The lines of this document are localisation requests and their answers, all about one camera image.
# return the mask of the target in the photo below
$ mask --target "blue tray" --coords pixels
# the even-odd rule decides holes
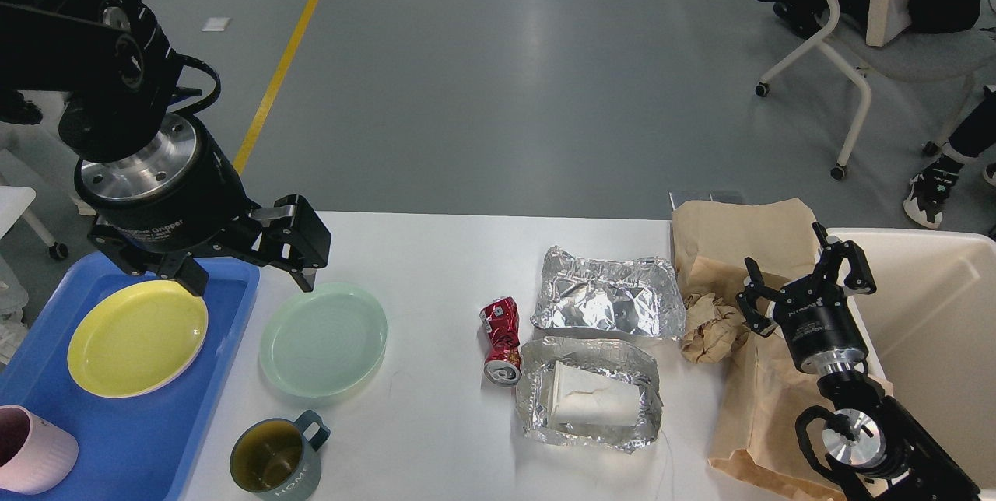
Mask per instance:
[[[99,398],[72,381],[65,352],[79,321],[111,293],[151,279],[121,274],[100,254],[79,260],[0,373],[0,405],[16,403],[79,442],[65,480],[39,495],[0,499],[172,501],[184,491],[256,298],[259,268],[198,260],[210,274],[209,326],[195,361],[172,383],[136,398]]]

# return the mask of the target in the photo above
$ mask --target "gray mug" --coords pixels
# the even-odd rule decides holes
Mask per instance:
[[[310,438],[305,431],[313,423]],[[295,422],[267,419],[249,427],[235,442],[228,469],[242,489],[268,501],[304,501],[321,478],[317,449],[330,435],[321,417],[308,410]]]

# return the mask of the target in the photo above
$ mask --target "light green plate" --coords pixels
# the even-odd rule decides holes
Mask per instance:
[[[263,330],[259,360],[281,391],[322,398],[370,374],[387,341],[388,319],[377,299],[332,282],[295,295],[277,310]]]

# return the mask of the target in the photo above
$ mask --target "chair wheel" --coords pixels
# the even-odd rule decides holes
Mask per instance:
[[[939,153],[939,151],[940,147],[938,147],[936,143],[926,142],[924,143],[924,151],[922,152],[924,153],[924,157],[932,157]]]
[[[65,260],[68,258],[68,246],[64,243],[57,242],[54,245],[49,246],[49,257],[53,260]]]

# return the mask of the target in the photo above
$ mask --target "brown paper bag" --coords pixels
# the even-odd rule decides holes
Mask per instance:
[[[835,484],[808,466],[796,440],[796,417],[803,410],[833,409],[819,395],[817,377],[796,370],[777,334],[751,334],[730,369],[709,464],[793,501],[846,501]]]
[[[684,203],[672,225],[683,298],[715,293],[720,302],[737,306],[747,256],[757,260],[765,284],[775,289],[812,273],[819,250],[814,221],[798,199],[761,206]],[[767,306],[759,300],[760,312]],[[816,381],[794,368],[780,332],[769,338],[751,334],[733,355],[709,464],[794,501],[844,501],[835,484],[808,466],[794,432],[796,418],[809,406],[833,407],[819,395]],[[814,444],[822,442],[817,438]]]
[[[715,293],[735,307],[747,278],[747,256],[757,260],[765,284],[775,289],[810,273],[819,249],[814,221],[810,208],[796,198],[770,205],[683,203],[672,222],[683,298]]]

